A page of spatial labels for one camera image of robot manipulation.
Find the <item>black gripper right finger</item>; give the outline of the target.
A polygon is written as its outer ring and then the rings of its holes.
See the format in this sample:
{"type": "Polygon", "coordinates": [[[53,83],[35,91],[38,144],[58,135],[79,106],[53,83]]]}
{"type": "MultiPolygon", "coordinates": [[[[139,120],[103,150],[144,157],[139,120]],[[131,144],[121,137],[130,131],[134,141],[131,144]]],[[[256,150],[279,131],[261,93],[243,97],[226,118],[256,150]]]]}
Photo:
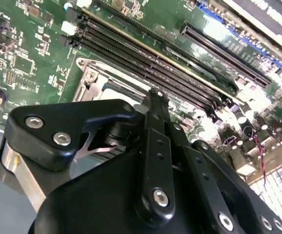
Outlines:
{"type": "Polygon", "coordinates": [[[205,234],[282,234],[282,220],[204,141],[190,144],[168,121],[173,157],[196,196],[198,224],[205,234]]]}

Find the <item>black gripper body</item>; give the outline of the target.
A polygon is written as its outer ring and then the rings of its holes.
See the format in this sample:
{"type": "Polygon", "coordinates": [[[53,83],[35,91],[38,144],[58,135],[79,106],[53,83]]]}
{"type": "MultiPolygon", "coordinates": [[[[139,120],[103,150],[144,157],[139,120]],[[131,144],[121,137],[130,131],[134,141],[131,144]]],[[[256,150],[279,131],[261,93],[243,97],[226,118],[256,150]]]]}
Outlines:
{"type": "Polygon", "coordinates": [[[55,189],[34,234],[204,234],[196,196],[173,157],[168,124],[147,129],[140,152],[110,161],[55,189]]]}

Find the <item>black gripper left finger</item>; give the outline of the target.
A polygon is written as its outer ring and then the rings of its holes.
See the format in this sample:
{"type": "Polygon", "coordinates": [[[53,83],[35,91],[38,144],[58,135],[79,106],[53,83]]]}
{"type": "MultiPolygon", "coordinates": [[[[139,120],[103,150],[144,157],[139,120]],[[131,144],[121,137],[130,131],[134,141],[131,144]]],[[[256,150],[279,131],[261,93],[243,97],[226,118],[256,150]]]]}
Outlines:
{"type": "Polygon", "coordinates": [[[9,114],[0,160],[38,214],[55,189],[76,179],[70,167],[77,156],[113,142],[126,146],[120,155],[140,152],[147,129],[164,133],[168,103],[166,94],[150,90],[144,114],[121,99],[18,107],[9,114]]]}

